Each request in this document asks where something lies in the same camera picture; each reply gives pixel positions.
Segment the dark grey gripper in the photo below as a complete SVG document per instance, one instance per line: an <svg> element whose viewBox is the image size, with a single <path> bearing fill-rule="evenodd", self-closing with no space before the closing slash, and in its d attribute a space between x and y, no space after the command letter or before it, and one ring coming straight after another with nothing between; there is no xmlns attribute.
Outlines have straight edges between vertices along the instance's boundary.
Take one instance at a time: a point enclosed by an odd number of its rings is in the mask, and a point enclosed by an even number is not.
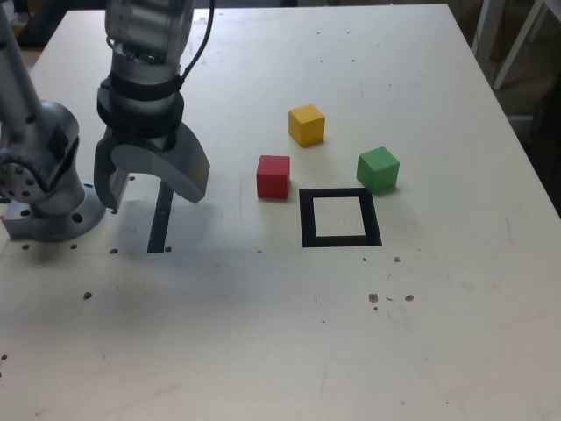
<svg viewBox="0 0 561 421"><path fill-rule="evenodd" d="M117 210L128 174L158 177L177 195L199 203L206 193L210 164L198 138L184 124L149 127L107 126L97 143L94 184L102 204Z"/></svg>

